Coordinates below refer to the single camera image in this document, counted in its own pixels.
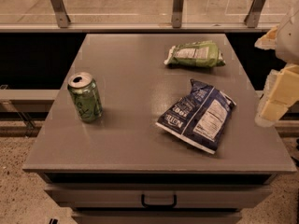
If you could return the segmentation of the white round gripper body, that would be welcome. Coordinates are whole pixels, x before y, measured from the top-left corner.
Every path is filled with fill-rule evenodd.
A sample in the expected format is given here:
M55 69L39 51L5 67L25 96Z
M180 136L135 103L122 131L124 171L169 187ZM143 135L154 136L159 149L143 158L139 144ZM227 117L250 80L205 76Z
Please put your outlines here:
M299 1L278 26L276 56L286 63L299 64Z

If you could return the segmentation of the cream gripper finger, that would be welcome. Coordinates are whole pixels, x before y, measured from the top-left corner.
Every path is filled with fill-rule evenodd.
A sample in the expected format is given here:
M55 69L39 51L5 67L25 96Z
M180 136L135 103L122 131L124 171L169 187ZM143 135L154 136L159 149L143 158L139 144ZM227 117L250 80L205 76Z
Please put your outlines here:
M280 71L271 70L258 104L256 124L271 127L298 101L299 65L287 63Z
M278 28L276 26L271 28L265 35L257 39L257 41L254 44L254 47L264 50L275 49L277 31Z

